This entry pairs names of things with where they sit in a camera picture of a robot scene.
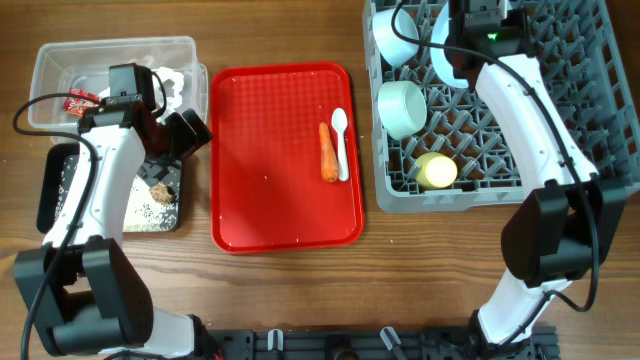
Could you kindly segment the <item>white napkin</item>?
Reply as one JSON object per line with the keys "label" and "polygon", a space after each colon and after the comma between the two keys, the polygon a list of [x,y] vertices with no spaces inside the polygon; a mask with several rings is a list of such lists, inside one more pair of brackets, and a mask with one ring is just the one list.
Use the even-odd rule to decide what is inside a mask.
{"label": "white napkin", "polygon": [[152,72],[159,76],[159,79],[153,77],[157,106],[166,105],[166,110],[161,118],[165,118],[170,113],[185,110],[191,100],[190,86],[186,75],[168,67],[153,68]]}

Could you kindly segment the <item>brown food scrap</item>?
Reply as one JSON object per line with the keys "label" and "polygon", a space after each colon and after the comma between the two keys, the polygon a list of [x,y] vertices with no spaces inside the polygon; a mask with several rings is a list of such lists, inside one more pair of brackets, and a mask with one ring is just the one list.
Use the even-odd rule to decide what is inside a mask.
{"label": "brown food scrap", "polygon": [[161,205],[168,205],[174,202],[176,194],[164,183],[157,183],[149,189],[151,198]]}

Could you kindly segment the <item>red snack wrapper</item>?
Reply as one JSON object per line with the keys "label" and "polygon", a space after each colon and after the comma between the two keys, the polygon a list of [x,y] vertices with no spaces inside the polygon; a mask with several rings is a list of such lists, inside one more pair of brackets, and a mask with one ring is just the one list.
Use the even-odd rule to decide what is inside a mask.
{"label": "red snack wrapper", "polygon": [[73,87],[69,89],[68,94],[69,96],[62,105],[62,110],[77,117],[82,117],[88,108],[98,106],[101,102],[99,96]]}

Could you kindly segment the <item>orange carrot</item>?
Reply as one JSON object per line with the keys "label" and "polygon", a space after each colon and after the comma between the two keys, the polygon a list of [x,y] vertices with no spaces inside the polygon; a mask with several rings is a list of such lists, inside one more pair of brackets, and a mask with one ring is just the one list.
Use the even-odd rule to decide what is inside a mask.
{"label": "orange carrot", "polygon": [[339,178],[339,165],[332,145],[328,125],[319,124],[319,140],[321,153],[321,177],[327,182],[335,182]]}

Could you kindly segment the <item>green bowl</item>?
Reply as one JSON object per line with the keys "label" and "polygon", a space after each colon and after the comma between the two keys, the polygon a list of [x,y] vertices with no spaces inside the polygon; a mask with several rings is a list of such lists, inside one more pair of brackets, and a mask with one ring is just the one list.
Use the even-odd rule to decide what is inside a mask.
{"label": "green bowl", "polygon": [[426,124],[425,97],[421,88],[411,81],[383,83],[377,108],[382,126],[394,140],[410,137]]}

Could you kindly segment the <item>light blue bowl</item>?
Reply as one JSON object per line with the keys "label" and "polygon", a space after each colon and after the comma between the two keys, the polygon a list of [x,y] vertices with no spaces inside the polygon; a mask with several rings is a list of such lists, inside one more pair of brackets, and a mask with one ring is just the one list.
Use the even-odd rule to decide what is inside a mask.
{"label": "light blue bowl", "polygon": [[[394,9],[389,9],[373,16],[373,37],[383,59],[392,67],[400,67],[417,54],[419,46],[402,40],[393,32],[393,14]],[[405,10],[398,12],[395,27],[404,37],[419,38],[415,22]]]}

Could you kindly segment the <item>yellow cup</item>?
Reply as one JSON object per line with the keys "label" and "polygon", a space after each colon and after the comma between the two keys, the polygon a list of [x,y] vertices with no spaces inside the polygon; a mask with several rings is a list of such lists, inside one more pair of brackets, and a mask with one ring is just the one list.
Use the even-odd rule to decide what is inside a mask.
{"label": "yellow cup", "polygon": [[425,153],[416,160],[416,164],[419,170],[415,181],[426,189],[449,187],[458,175],[455,162],[440,153]]}

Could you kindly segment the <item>light blue plate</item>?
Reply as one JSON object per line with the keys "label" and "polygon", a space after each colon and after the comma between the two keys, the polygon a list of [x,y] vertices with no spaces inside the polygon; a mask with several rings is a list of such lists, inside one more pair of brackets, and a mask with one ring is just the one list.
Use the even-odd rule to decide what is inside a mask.
{"label": "light blue plate", "polygon": [[431,43],[429,47],[430,58],[438,78],[446,85],[465,89],[469,83],[465,79],[458,79],[454,76],[454,68],[445,55],[443,48],[436,48],[436,45],[444,45],[449,36],[449,3],[445,3],[439,12],[431,33]]}

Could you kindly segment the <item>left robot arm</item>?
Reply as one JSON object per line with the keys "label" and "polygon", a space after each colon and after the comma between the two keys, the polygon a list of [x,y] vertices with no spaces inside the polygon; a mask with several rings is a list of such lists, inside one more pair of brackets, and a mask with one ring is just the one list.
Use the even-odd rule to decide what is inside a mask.
{"label": "left robot arm", "polygon": [[108,359],[220,359],[222,347],[194,315],[156,308],[122,249],[130,191],[145,162],[192,155],[211,132],[187,110],[168,113],[159,76],[135,64],[112,66],[110,93],[91,100],[72,137],[77,168],[63,208],[41,247],[15,258],[27,307],[20,355],[32,335],[52,356]]}

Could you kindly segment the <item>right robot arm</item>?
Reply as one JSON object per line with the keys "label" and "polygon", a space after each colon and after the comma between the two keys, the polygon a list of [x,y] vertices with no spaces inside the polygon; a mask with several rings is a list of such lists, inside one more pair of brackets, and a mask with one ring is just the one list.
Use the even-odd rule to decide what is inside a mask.
{"label": "right robot arm", "polygon": [[525,199],[501,233],[506,270],[475,314],[478,341],[502,351],[527,339],[553,299],[594,304],[600,267],[627,199],[577,147],[544,85],[527,14],[504,1],[451,1],[447,59],[498,123]]}

